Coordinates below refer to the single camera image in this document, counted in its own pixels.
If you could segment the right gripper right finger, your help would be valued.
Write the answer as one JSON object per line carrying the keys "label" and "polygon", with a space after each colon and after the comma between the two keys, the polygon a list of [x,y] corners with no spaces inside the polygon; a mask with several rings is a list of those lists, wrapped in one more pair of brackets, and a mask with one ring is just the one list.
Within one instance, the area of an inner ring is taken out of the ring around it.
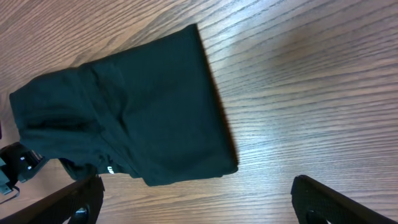
{"label": "right gripper right finger", "polygon": [[290,194],[300,224],[397,224],[307,175],[295,177]]}

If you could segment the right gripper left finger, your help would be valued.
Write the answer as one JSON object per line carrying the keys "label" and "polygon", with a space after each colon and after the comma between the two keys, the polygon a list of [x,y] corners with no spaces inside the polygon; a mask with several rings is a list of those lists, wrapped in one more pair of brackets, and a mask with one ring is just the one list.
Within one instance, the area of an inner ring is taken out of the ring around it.
{"label": "right gripper left finger", "polygon": [[94,175],[1,219],[1,224],[96,224],[103,197],[103,181]]}

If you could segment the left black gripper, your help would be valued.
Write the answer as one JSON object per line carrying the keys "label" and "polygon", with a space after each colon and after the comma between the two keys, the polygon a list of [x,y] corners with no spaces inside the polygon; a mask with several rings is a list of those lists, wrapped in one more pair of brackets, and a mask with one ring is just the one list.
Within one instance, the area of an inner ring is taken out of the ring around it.
{"label": "left black gripper", "polygon": [[1,193],[17,189],[16,183],[33,178],[48,162],[44,156],[15,142],[1,149]]}

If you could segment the black polo shirt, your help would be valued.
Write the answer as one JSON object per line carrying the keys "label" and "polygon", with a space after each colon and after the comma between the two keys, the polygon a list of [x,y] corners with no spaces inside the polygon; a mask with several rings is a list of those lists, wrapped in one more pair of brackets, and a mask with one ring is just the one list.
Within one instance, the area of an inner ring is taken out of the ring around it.
{"label": "black polo shirt", "polygon": [[38,76],[9,100],[21,144],[74,180],[122,173],[158,186],[238,170],[195,24]]}

